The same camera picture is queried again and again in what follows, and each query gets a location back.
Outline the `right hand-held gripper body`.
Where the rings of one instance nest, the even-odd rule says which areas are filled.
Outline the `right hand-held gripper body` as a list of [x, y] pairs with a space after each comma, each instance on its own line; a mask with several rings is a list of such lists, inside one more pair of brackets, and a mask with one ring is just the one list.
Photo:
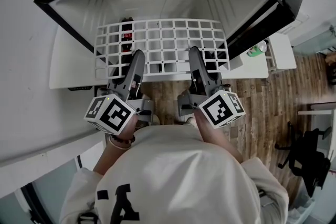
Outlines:
[[245, 115], [238, 95], [221, 80], [194, 78], [189, 89], [177, 98], [179, 115], [199, 109], [213, 128], [225, 127]]

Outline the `person's white sweatshirt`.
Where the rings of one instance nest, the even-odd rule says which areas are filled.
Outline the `person's white sweatshirt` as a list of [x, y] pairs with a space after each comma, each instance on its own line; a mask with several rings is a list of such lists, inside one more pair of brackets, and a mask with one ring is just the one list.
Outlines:
[[287, 191], [259, 158], [239, 162], [189, 125], [135, 135], [105, 172], [75, 173], [60, 224], [286, 224]]

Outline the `white wire fridge shelf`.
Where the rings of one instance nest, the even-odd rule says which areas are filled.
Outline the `white wire fridge shelf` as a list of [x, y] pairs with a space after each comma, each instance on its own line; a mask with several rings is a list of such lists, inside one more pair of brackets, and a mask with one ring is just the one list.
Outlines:
[[[132, 48], [122, 52], [121, 26], [133, 26]], [[96, 80], [108, 79], [109, 62], [128, 63], [137, 50], [145, 55], [144, 76], [163, 76], [165, 80], [190, 72], [189, 50], [210, 51], [218, 62], [218, 71], [230, 71], [224, 28], [208, 19], [150, 19], [98, 26], [94, 46]]]

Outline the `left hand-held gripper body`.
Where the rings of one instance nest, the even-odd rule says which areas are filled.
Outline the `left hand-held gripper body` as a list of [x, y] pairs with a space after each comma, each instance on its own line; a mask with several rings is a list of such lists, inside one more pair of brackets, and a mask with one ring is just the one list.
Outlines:
[[154, 102], [140, 93], [141, 79], [121, 84], [109, 84], [102, 95], [94, 97], [84, 120], [104, 133], [120, 135], [133, 115], [144, 122], [152, 122]]

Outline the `brown cardboard box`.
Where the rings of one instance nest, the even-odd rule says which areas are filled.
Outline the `brown cardboard box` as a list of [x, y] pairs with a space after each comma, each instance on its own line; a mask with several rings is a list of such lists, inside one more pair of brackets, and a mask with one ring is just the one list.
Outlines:
[[336, 65], [336, 51], [327, 54], [325, 57], [325, 62], [328, 66], [335, 66]]

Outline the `green soda can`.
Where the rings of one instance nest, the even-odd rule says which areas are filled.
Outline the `green soda can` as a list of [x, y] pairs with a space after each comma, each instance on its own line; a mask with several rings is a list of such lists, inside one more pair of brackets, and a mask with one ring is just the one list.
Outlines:
[[259, 56], [267, 51], [267, 43], [263, 40], [258, 44], [254, 45], [247, 51], [249, 57]]

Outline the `white plastic bag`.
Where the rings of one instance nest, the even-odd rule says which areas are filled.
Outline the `white plastic bag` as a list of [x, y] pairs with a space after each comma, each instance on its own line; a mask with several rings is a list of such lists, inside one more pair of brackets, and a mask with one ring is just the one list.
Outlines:
[[315, 203], [314, 199], [309, 199], [303, 206], [288, 211], [286, 224], [303, 224], [312, 212]]

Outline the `black office chair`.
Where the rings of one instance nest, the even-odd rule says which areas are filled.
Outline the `black office chair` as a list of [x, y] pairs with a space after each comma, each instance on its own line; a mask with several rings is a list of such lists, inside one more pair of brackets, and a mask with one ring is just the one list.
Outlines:
[[321, 131], [296, 131], [291, 122], [287, 123], [291, 144], [281, 147], [275, 144], [275, 149], [288, 151], [288, 155], [283, 163], [278, 164], [282, 169], [289, 166], [295, 176], [302, 177], [308, 196], [311, 198], [315, 188], [322, 188], [329, 172], [331, 161], [322, 153], [317, 151], [319, 136], [325, 140], [331, 133], [332, 127]]

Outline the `person's right forearm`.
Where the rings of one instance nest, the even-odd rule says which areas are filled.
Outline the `person's right forearm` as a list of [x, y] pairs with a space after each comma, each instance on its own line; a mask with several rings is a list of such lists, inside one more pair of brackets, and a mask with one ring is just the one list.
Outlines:
[[242, 154], [232, 145], [225, 137], [220, 129], [212, 127], [211, 123], [205, 117], [200, 109], [194, 110], [195, 121], [201, 137], [205, 143], [210, 143], [224, 148], [228, 151], [239, 163], [244, 161]]

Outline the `frosted glass door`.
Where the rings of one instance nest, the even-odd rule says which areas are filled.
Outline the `frosted glass door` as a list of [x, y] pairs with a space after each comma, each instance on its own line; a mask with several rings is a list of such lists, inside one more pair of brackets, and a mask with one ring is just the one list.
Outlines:
[[302, 56], [314, 54], [326, 56], [332, 52], [336, 52], [336, 27], [333, 25], [323, 33], [293, 47], [293, 53]]

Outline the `dark cola bottle red cap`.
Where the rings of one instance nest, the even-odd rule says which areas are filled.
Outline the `dark cola bottle red cap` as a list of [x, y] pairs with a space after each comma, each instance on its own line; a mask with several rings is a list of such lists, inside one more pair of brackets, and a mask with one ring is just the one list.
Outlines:
[[129, 52], [132, 48], [132, 38], [133, 38], [133, 26], [132, 23], [130, 24], [123, 24], [121, 26], [121, 41], [123, 44], [121, 45], [121, 51], [122, 52]]

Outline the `black window frame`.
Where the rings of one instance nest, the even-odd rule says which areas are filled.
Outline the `black window frame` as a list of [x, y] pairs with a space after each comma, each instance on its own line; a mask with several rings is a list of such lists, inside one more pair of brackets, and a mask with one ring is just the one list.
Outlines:
[[80, 156], [21, 187], [17, 194], [34, 224], [58, 224], [74, 174], [82, 168]]

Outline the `person's left forearm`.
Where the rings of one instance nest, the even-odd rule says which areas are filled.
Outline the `person's left forearm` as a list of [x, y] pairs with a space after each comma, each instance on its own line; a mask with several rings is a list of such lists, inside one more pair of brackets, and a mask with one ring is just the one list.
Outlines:
[[95, 173], [103, 176], [109, 168], [130, 149], [131, 144], [127, 144], [126, 142], [133, 139], [137, 121], [137, 115], [133, 115], [119, 136], [117, 136], [118, 140], [116, 141], [113, 138], [109, 139], [101, 157], [93, 169]]

